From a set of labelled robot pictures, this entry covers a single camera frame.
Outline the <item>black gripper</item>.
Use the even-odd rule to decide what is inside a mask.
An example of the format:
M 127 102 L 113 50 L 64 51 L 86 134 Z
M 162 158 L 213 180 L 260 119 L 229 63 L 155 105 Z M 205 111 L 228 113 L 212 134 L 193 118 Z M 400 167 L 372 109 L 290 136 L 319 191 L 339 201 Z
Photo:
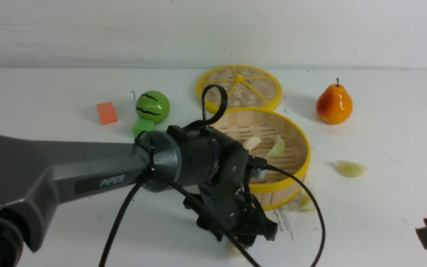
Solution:
M 259 235 L 274 241 L 278 224 L 266 217 L 248 189 L 254 169 L 265 166 L 264 159 L 249 155 L 243 148 L 224 152 L 212 177 L 198 184 L 200 193 L 190 193 L 183 205 L 195 211 L 197 226 L 218 241 L 227 234 L 245 248 L 251 247 Z

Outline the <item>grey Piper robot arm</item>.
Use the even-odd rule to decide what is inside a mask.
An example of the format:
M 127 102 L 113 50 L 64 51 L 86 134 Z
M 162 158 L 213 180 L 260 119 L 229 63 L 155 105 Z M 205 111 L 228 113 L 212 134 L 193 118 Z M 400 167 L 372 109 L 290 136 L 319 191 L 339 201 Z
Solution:
M 0 267 L 15 267 L 24 244 L 42 246 L 59 204 L 125 186 L 163 192 L 197 185 L 183 205 L 220 241 L 251 247 L 275 239 L 277 223 L 247 189 L 267 162 L 210 126 L 169 126 L 133 143 L 36 141 L 0 135 Z

